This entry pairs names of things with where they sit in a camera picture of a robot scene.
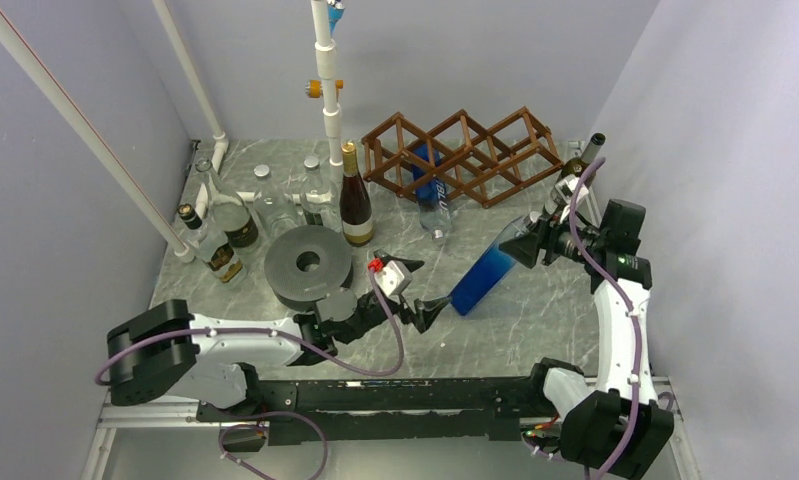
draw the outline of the gray marble tabletop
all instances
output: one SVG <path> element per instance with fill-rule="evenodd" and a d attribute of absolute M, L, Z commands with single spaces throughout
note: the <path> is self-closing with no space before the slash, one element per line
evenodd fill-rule
<path fill-rule="evenodd" d="M 209 155 L 212 143 L 203 142 L 199 155 Z M 325 160 L 328 145 L 315 140 L 261 140 L 232 143 L 221 176 L 240 191 L 252 190 L 252 169 L 266 163 L 273 178 L 290 192 L 304 176 L 302 161 L 316 154 Z M 363 167 L 363 158 L 359 158 Z M 535 156 L 521 166 L 523 175 L 546 168 Z M 188 178 L 182 200 L 192 203 L 198 190 L 195 176 Z M 508 184 L 489 182 L 488 193 Z M 383 249 L 402 258 L 420 259 L 426 265 L 414 273 L 406 291 L 409 299 L 430 299 L 448 294 L 500 230 L 511 220 L 539 210 L 550 180 L 540 182 L 485 210 L 465 196 L 451 205 L 453 229 L 445 245 L 435 246 L 420 227 L 416 205 L 397 198 L 376 184 L 368 184 L 375 221 L 375 237 L 353 249 L 356 275 L 352 289 L 363 294 L 369 282 L 363 269 L 372 252 Z M 184 225 L 175 221 L 176 231 Z M 263 275 L 264 256 L 270 242 L 261 232 L 260 248 L 243 255 L 249 276 L 236 286 L 220 284 L 199 262 L 182 264 L 167 250 L 151 304 L 171 298 L 186 299 L 192 312 L 239 320 L 274 320 L 293 312 L 276 300 Z M 419 334 L 403 326 L 406 360 L 397 378 L 526 375 L 542 357 L 561 359 L 595 375 L 599 327 L 589 278 L 579 265 L 561 259 L 549 267 L 532 270 L 515 266 L 466 317 L 448 306 L 431 329 Z M 392 329 L 385 323 L 350 345 L 338 344 L 339 358 L 356 366 L 385 370 L 397 358 Z M 259 372 L 264 379 L 356 378 L 333 363 L 312 367 L 279 367 Z"/>

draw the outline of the bottle label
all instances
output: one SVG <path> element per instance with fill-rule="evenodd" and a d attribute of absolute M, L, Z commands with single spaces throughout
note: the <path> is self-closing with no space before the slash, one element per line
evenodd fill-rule
<path fill-rule="evenodd" d="M 243 262 L 228 243 L 217 248 L 211 260 L 205 263 L 222 283 L 228 283 L 243 269 Z"/>
<path fill-rule="evenodd" d="M 308 225 L 322 226 L 322 215 L 319 213 L 311 213 L 305 209 L 302 209 L 302 213 L 305 215 L 305 223 Z"/>
<path fill-rule="evenodd" d="M 258 240 L 258 226 L 255 225 L 255 220 L 250 216 L 246 225 L 243 225 L 237 230 L 225 232 L 225 236 L 228 237 L 228 243 L 230 243 L 232 247 L 245 248 Z"/>
<path fill-rule="evenodd" d="M 369 242 L 373 236 L 372 215 L 360 225 L 343 222 L 343 235 L 346 236 L 346 240 L 352 245 L 363 245 Z"/>
<path fill-rule="evenodd" d="M 434 186 L 437 190 L 437 204 L 441 209 L 449 211 L 449 204 L 446 200 L 446 185 L 443 183 L 443 180 L 435 178 Z"/>

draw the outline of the dark green bottle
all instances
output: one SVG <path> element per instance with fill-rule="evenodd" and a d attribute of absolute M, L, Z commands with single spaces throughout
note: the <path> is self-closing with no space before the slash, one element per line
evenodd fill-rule
<path fill-rule="evenodd" d="M 564 164 L 564 168 L 561 169 L 561 174 L 558 175 L 558 180 L 561 180 L 568 175 L 580 177 L 587 166 L 590 165 L 591 162 L 593 162 L 593 160 L 596 158 L 596 155 L 599 153 L 599 149 L 602 148 L 602 145 L 604 144 L 605 135 L 601 133 L 594 133 L 593 136 L 590 137 L 590 141 L 587 142 L 587 146 L 585 147 L 581 156 L 573 157 L 567 160 L 567 163 Z M 589 187 L 591 183 L 593 183 L 593 176 L 585 180 L 585 186 Z"/>

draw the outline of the cable connector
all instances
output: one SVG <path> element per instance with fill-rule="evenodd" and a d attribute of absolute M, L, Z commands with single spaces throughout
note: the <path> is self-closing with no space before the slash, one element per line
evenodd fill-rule
<path fill-rule="evenodd" d="M 384 262 L 382 262 L 380 258 L 374 258 L 367 264 L 367 269 L 372 270 L 374 273 L 380 272 L 383 268 Z"/>

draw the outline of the white wall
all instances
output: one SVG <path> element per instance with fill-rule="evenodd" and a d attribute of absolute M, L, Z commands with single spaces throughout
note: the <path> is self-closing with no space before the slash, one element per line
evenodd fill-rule
<path fill-rule="evenodd" d="M 662 0 L 595 129 L 706 478 L 799 480 L 799 0 Z"/>
<path fill-rule="evenodd" d="M 233 138 L 325 135 L 308 0 L 169 0 Z M 658 0 L 344 2 L 337 26 L 344 136 L 397 110 L 423 128 L 465 108 L 492 125 L 527 105 L 584 138 Z M 120 5 L 194 138 L 210 138 L 148 0 Z"/>
<path fill-rule="evenodd" d="M 116 4 L 0 5 L 170 214 L 188 137 Z M 0 46 L 0 479 L 79 477 L 105 335 L 148 306 L 164 248 Z"/>

